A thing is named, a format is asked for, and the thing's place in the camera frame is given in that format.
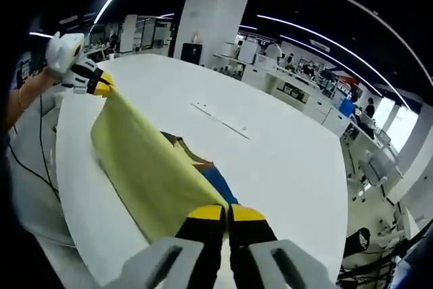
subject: yellow towel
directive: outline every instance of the yellow towel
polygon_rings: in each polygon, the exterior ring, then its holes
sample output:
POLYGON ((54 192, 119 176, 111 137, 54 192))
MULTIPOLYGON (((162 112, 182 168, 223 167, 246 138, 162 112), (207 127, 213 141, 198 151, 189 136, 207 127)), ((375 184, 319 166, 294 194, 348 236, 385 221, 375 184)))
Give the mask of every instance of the yellow towel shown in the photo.
POLYGON ((174 236, 199 206, 228 209, 185 154, 117 90, 107 97, 91 139, 103 170, 150 242, 174 236))

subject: window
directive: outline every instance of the window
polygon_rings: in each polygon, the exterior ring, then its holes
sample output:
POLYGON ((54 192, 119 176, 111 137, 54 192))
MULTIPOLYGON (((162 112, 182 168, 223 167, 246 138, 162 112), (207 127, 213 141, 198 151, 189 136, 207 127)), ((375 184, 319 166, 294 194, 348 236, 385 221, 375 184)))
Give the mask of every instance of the window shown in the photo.
POLYGON ((397 115, 387 132, 391 138, 391 144, 397 152, 400 152, 401 148, 405 145, 417 119, 418 114, 408 110, 406 107, 398 109, 397 115))
POLYGON ((373 119, 376 121, 378 128, 383 128, 386 120, 390 116, 391 110, 394 107, 395 102, 387 97, 382 98, 379 103, 378 109, 373 115, 373 119))

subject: blue fabric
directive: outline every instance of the blue fabric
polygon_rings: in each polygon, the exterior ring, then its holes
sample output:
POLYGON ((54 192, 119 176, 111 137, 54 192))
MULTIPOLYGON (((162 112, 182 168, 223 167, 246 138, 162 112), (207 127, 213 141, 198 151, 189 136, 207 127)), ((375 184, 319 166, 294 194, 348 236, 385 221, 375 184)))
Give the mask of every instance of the blue fabric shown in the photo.
POLYGON ((227 203, 239 204, 237 199, 231 193, 230 187, 227 185, 224 177, 221 175, 219 170, 214 166, 210 166, 206 169, 198 169, 199 172, 209 181, 209 183, 215 188, 216 191, 227 201, 227 203))

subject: black ceiling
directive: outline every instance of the black ceiling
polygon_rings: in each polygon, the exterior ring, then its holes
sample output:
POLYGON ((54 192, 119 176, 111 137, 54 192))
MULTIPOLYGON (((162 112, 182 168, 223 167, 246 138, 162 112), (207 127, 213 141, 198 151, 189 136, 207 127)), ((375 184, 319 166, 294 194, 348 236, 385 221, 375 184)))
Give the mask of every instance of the black ceiling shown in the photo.
MULTIPOLYGON (((55 32, 58 21, 78 15, 81 26, 83 15, 98 12, 105 0, 51 0, 57 5, 43 10, 39 27, 55 32)), ((433 60, 430 55, 433 38, 433 0, 355 0, 377 12, 406 40, 423 62, 430 75, 433 60)), ((155 15, 175 12, 180 17, 185 0, 114 0, 100 22, 121 22, 127 14, 155 15)), ((331 47, 331 55, 357 71, 372 84, 384 84, 366 65, 331 43, 279 22, 257 18, 257 14, 293 22, 314 30, 355 52, 371 64, 392 85, 412 92, 433 104, 433 86, 407 48, 381 23, 345 0, 248 0, 243 24, 255 26, 258 33, 279 38, 287 35, 310 44, 314 39, 331 47)))

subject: white robotic hand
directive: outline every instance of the white robotic hand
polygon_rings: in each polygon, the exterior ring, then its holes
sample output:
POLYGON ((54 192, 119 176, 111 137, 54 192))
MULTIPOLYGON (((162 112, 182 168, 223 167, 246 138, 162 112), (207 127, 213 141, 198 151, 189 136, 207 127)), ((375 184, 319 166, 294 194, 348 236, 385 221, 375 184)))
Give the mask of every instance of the white robotic hand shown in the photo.
POLYGON ((107 96, 110 85, 114 85, 112 78, 83 54, 84 38, 82 33, 61 37, 56 32, 45 53, 48 67, 62 80, 63 86, 73 88, 75 93, 107 96))

